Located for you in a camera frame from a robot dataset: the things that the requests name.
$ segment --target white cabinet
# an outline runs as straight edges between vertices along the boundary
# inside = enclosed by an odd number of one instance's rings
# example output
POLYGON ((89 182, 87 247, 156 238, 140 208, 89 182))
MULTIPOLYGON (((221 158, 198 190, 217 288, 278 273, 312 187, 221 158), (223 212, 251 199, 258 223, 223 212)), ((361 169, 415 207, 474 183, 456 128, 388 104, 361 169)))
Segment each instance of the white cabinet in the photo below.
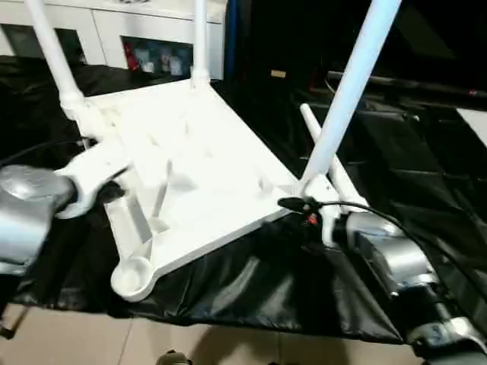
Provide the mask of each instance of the white cabinet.
MULTIPOLYGON (((73 38, 76 35, 84 59, 90 65, 127 68, 124 49, 127 40, 129 43, 135 40, 137 44, 147 42, 152 45, 151 57, 159 59, 159 64, 152 66, 155 71, 164 68, 161 66, 161 57, 167 58, 165 53, 172 52, 178 61, 176 56, 189 53, 192 49, 193 0, 150 0, 136 4, 124 4, 119 0, 45 0, 45 3, 51 25, 56 28, 58 35, 61 38, 73 38)), ((222 79, 227 0, 208 0, 207 4, 209 71, 212 78, 222 79)), ((23 0, 0 0, 0 24, 0 55, 25 56, 19 54, 22 52, 18 50, 17 43, 18 39, 27 36, 22 36, 22 29, 18 27, 30 26, 32 20, 23 0), (20 36, 14 39, 16 30, 20 36)), ((35 39, 32 30, 29 31, 31 38, 35 39)), ((32 51, 35 47, 29 47, 27 42, 25 48, 32 51)), ((149 53, 149 49, 135 51, 138 52, 136 56, 149 53)))
MULTIPOLYGON (((107 64, 127 68, 123 37, 193 44, 193 21, 113 11, 94 11, 107 64)), ((223 78, 224 28, 208 23, 209 71, 212 78, 223 78)))
MULTIPOLYGON (((74 42, 79 42, 88 64, 106 64, 91 10, 46 5, 46 13, 51 25, 60 32, 62 30, 75 32, 73 35, 77 39, 74 42)), ((23 2, 0 2, 0 24, 0 54, 2 55, 14 55, 17 46, 15 43, 33 34, 29 29, 22 31, 22 27, 32 27, 30 14, 23 2)), ((28 49, 32 48, 32 40, 25 39, 25 42, 26 52, 32 51, 28 49)))

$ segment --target black tarp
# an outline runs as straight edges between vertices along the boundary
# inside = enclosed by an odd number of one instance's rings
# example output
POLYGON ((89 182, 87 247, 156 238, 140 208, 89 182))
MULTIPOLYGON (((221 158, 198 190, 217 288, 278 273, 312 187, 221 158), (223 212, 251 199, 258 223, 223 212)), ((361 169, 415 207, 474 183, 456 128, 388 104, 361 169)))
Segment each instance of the black tarp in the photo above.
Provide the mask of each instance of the black tarp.
MULTIPOLYGON (((74 67, 86 95, 165 82, 105 66, 74 67)), ((285 84, 214 85, 279 159, 299 175, 312 143, 298 106, 309 101, 323 119, 325 97, 285 84)), ((42 141, 76 139, 75 124, 59 108, 55 85, 40 61, 0 58, 0 158, 42 141)), ((161 118, 164 101, 161 100, 161 118)), ((79 152, 70 144, 45 148, 18 163, 59 168, 79 152)), ((476 287, 429 250, 460 307, 487 332, 485 222, 487 150, 452 109, 361 103, 340 157, 375 207, 398 217, 423 241, 461 256, 476 287)), ((297 215, 267 224, 160 279, 140 303, 110 289, 118 258, 101 204, 84 217, 55 220, 40 257, 14 301, 29 306, 143 316, 178 325, 196 322, 313 335, 401 342, 374 299, 377 287, 339 250, 324 251, 304 234, 297 215)), ((8 283, 3 278, 1 286, 8 283)))

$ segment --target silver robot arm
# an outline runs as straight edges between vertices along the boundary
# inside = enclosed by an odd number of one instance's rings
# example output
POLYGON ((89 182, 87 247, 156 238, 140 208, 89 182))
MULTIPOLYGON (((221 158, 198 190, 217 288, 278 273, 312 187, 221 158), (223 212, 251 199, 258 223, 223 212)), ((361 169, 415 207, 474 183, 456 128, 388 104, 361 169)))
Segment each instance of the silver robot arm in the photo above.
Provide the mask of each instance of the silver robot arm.
POLYGON ((487 363, 482 334, 447 295, 422 248, 392 221, 369 211, 335 219, 312 198, 284 198, 279 204, 307 216, 321 230, 325 220, 333 220, 333 242, 365 262, 389 300, 392 323, 425 363, 487 363))
POLYGON ((51 170, 19 165, 0 170, 0 275, 25 274, 54 214, 74 193, 72 182, 51 170))

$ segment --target black plastic sheet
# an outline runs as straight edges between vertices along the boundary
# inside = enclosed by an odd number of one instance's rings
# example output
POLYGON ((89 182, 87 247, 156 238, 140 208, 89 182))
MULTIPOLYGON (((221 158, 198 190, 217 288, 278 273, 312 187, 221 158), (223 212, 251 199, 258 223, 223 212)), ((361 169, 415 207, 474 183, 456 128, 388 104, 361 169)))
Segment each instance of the black plastic sheet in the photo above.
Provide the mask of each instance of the black plastic sheet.
MULTIPOLYGON (((88 96, 170 81, 105 66, 73 69, 88 96)), ((327 100, 289 90, 280 82, 214 87, 300 175, 313 145, 299 104, 311 102, 323 120, 327 100)), ((0 97, 0 158, 42 141, 79 137, 75 124, 59 108, 44 63, 0 58, 0 97)), ((375 208, 398 217, 422 241, 461 255, 475 287, 453 264, 428 249, 461 309, 487 332, 481 299, 485 294, 477 288, 487 290, 487 150, 454 110, 397 105, 364 109, 360 105, 342 143, 342 161, 375 208)), ((59 168, 79 151, 75 145, 60 145, 18 163, 59 168)), ((305 234, 300 222, 290 215, 267 224, 161 278, 142 302, 127 303, 110 289, 118 256, 98 203, 84 217, 54 221, 14 301, 178 325, 202 322, 401 342, 387 315, 387 303, 374 298, 377 288, 352 264, 354 259, 339 250, 324 250, 319 237, 305 234)))

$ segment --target white tile floor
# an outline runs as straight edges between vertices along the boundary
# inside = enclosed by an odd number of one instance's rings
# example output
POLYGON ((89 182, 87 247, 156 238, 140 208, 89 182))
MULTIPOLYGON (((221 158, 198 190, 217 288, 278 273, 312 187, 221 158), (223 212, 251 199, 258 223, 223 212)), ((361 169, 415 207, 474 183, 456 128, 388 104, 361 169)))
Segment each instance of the white tile floor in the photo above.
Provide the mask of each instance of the white tile floor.
MULTIPOLYGON (((23 310, 9 306, 7 323, 23 310)), ((407 346, 29 309, 15 339, 0 340, 0 365, 155 365, 170 349, 195 365, 421 363, 407 346)))

